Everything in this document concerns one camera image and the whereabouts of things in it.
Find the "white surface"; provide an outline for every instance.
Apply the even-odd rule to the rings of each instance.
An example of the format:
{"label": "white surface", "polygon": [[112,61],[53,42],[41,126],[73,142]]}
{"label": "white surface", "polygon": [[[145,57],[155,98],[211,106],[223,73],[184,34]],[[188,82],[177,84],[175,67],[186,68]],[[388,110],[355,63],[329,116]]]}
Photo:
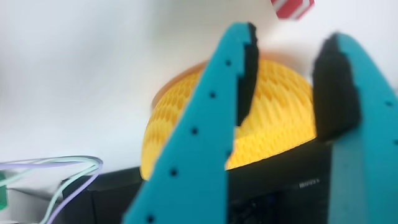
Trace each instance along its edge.
{"label": "white surface", "polygon": [[47,209],[48,201],[15,190],[8,190],[8,206],[0,210],[0,224],[39,223]]}
{"label": "white surface", "polygon": [[[233,21],[253,21],[260,46],[304,75],[324,38],[351,34],[397,86],[397,9],[318,0],[300,21],[277,23],[269,0],[0,1],[0,160],[88,154],[105,171],[138,166],[157,90],[208,58]],[[46,189],[72,172],[17,186]]]}

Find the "green object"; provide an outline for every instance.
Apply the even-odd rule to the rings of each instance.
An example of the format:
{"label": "green object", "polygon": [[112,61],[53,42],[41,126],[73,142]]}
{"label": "green object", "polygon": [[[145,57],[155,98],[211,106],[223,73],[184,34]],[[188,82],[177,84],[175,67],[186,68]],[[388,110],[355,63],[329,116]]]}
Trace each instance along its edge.
{"label": "green object", "polygon": [[[4,180],[6,176],[0,172],[0,180]],[[7,186],[0,187],[0,210],[7,207]]]}

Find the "red cube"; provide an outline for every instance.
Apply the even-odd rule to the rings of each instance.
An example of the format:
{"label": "red cube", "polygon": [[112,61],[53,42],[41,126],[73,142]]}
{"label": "red cube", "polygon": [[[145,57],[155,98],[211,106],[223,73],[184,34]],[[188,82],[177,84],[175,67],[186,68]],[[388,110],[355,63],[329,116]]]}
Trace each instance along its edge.
{"label": "red cube", "polygon": [[271,0],[279,19],[300,19],[315,0]]}

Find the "black dot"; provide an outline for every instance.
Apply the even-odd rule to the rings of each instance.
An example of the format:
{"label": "black dot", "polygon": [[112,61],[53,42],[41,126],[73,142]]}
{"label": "black dot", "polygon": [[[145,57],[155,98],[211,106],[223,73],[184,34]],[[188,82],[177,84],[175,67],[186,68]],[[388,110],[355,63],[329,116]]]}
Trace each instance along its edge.
{"label": "black dot", "polygon": [[210,92],[210,98],[212,98],[212,99],[216,98],[216,93],[211,91]]}
{"label": "black dot", "polygon": [[191,130],[193,135],[197,135],[198,134],[198,129],[197,128],[192,128]]}
{"label": "black dot", "polygon": [[148,215],[147,216],[147,223],[154,223],[155,222],[155,217],[153,215]]}
{"label": "black dot", "polygon": [[176,168],[173,168],[170,170],[170,175],[172,177],[176,177],[178,175],[178,170]]}

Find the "cable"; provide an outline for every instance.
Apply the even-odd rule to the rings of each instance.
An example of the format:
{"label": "cable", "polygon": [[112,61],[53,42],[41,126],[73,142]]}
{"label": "cable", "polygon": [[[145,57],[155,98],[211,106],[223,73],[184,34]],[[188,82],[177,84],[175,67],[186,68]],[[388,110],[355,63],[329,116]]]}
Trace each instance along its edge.
{"label": "cable", "polygon": [[[49,167],[60,167],[60,166],[68,166],[68,165],[73,165],[73,164],[78,164],[81,162],[87,162],[92,164],[91,167],[71,176],[67,181],[65,181],[56,191],[56,193],[53,195],[48,207],[46,214],[40,224],[44,224],[47,222],[47,224],[51,224],[55,217],[60,213],[60,211],[69,203],[71,200],[73,200],[81,191],[83,191],[87,186],[89,186],[100,174],[100,170],[103,165],[103,161],[99,158],[96,157],[88,157],[88,156],[67,156],[67,157],[59,157],[59,158],[50,158],[50,159],[39,159],[34,162],[39,162],[40,164],[7,164],[3,163],[0,164],[0,170],[1,169],[15,169],[15,168],[30,168],[28,170],[25,170],[24,172],[21,172],[17,175],[14,175],[8,179],[0,181],[0,187],[13,183],[21,178],[23,178],[25,175],[29,174],[32,172],[34,169],[38,168],[49,168]],[[82,186],[80,186],[78,189],[76,189],[71,195],[69,195],[55,210],[53,213],[51,211],[53,210],[53,207],[55,203],[57,202],[57,199],[59,196],[62,194],[62,191],[65,190],[72,182],[76,181],[80,177],[87,175],[91,172],[96,171]]]}
{"label": "cable", "polygon": [[[3,167],[5,167],[6,169],[16,169],[16,168],[25,168],[28,166],[42,166],[42,168],[43,167],[51,168],[51,167],[71,165],[71,164],[68,164],[68,162],[74,162],[74,163],[89,162],[89,163],[91,163],[92,159],[90,159],[89,157],[85,157],[85,156],[81,156],[81,157],[70,156],[70,157],[59,157],[58,159],[41,159],[39,161],[41,162],[41,164],[0,164],[0,170],[4,169]],[[23,178],[24,176],[33,172],[34,170],[35,170],[35,168],[27,169],[23,172],[20,172],[19,174],[16,174],[16,175],[13,175],[12,177],[4,179],[4,180],[0,181],[0,187],[9,185],[9,184]]]}
{"label": "cable", "polygon": [[55,217],[61,212],[61,210],[72,200],[74,199],[78,194],[80,194],[80,192],[82,192],[85,188],[87,188],[87,186],[89,186],[96,178],[97,176],[100,174],[100,170],[102,168],[102,164],[99,165],[96,174],[92,175],[82,186],[80,186],[78,189],[76,189],[71,195],[69,195],[53,212],[53,214],[51,215],[51,217],[49,218],[47,224],[51,224]]}

